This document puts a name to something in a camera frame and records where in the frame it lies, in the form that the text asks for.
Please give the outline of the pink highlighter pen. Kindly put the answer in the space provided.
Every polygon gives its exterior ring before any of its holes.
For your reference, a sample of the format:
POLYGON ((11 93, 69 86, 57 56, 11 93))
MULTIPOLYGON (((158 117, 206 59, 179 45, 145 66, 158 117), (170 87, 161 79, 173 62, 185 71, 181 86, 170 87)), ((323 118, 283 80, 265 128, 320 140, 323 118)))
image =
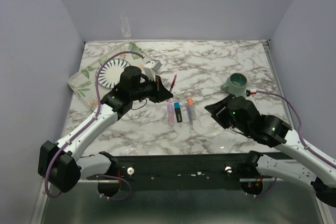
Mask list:
POLYGON ((168 119, 169 119, 169 126, 173 126, 175 123, 173 111, 168 111, 168 119))

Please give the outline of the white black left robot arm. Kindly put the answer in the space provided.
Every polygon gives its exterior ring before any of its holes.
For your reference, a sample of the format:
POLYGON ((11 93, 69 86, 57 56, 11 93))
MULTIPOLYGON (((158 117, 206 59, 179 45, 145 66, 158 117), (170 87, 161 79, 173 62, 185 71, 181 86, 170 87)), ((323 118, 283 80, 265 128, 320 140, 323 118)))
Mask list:
POLYGON ((107 93, 94 112, 75 130, 40 148, 38 173, 45 179, 45 189, 52 184, 60 192, 70 191, 79 180, 94 175, 112 179, 117 160, 107 152, 83 157, 85 150, 108 127, 118 122, 133 107, 134 101, 148 99, 153 103, 173 98, 160 76, 149 79, 135 66, 128 66, 119 83, 107 93))

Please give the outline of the purple pen cap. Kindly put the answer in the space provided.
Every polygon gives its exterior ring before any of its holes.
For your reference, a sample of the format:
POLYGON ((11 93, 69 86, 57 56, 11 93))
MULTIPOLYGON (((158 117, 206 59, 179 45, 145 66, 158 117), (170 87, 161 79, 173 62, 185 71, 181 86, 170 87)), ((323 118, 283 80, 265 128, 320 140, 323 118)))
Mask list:
POLYGON ((173 106, 171 104, 167 105, 168 112, 173 112, 173 106))

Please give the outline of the blue pen cap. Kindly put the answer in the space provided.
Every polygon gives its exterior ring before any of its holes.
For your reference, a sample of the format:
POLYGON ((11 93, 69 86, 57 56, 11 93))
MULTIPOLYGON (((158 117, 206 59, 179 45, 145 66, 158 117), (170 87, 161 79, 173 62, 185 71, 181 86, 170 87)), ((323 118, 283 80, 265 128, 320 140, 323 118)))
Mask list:
POLYGON ((179 102, 174 102, 174 109, 180 109, 180 103, 179 102))

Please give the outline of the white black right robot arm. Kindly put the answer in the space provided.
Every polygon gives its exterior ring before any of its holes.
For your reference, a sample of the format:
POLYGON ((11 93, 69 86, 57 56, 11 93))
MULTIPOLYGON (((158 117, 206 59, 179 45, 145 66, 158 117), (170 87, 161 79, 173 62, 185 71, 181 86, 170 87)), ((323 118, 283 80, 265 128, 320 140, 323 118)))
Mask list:
POLYGON ((250 151, 247 159, 234 167, 240 178, 261 175, 286 180, 313 190, 321 202, 335 207, 335 159, 305 141, 288 123, 260 114, 252 101, 232 94, 205 110, 222 128, 237 128, 244 136, 292 158, 279 160, 250 151))

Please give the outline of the blue black highlighter pen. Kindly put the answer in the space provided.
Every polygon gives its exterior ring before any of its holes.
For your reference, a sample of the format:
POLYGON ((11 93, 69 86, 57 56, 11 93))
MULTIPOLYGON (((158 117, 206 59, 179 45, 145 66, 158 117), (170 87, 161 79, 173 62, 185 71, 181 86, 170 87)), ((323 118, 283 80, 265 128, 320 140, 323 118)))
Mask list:
POLYGON ((175 115, 176 115, 177 123, 181 123, 183 121, 182 120, 181 109, 180 108, 176 108, 174 110, 175 110, 175 115))

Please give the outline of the pink thin pen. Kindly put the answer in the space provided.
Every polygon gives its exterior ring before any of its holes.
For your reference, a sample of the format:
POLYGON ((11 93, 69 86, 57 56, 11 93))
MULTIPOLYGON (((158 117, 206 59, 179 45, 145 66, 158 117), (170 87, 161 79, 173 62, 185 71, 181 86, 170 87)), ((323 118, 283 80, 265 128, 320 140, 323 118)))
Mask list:
POLYGON ((172 92, 173 87, 175 86, 176 79, 177 79, 177 74, 175 74, 174 77, 173 77, 173 80, 172 80, 172 83, 171 83, 171 86, 170 86, 170 90, 169 90, 170 92, 172 92))

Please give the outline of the orange clear marker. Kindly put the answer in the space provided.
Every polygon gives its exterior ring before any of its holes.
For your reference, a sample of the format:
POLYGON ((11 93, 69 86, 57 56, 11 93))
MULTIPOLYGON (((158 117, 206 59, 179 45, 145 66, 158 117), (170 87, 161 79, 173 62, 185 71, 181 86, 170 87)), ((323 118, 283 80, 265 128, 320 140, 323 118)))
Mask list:
POLYGON ((191 110, 192 119, 196 120, 195 106, 191 106, 190 110, 191 110))

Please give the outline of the grey pen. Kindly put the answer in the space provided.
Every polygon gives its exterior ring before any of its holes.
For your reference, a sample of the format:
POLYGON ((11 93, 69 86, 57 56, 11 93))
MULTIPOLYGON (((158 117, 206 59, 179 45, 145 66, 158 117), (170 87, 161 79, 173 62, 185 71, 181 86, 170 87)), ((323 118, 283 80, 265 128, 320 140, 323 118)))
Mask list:
POLYGON ((186 110, 187 110, 187 115, 188 115, 189 123, 190 123, 190 125, 193 125, 193 119, 192 119, 192 115, 191 115, 191 111, 190 111, 189 105, 186 106, 186 110))

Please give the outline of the orange pen cap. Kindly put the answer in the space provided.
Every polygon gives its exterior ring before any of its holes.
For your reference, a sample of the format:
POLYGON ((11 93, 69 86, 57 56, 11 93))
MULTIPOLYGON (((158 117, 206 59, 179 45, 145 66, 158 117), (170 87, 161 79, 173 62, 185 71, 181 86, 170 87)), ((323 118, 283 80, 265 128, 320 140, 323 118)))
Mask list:
POLYGON ((187 102, 188 102, 189 106, 193 106, 193 104, 194 104, 192 98, 188 98, 187 102))

